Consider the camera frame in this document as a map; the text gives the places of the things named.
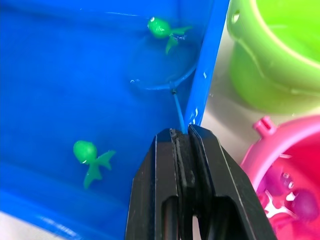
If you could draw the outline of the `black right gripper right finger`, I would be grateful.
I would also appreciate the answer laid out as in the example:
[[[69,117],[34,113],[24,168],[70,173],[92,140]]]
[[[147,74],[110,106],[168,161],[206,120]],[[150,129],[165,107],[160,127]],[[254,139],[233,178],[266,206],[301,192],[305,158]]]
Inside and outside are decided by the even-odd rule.
[[[274,240],[275,232],[246,173],[208,129],[188,127],[198,182],[203,240]]]

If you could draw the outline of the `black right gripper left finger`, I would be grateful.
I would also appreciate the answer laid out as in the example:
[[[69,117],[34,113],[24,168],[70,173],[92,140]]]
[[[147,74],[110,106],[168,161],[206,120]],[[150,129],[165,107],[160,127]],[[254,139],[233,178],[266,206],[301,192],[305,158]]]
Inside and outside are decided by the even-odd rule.
[[[167,128],[154,137],[132,180],[125,239],[193,239],[195,202],[190,136]]]

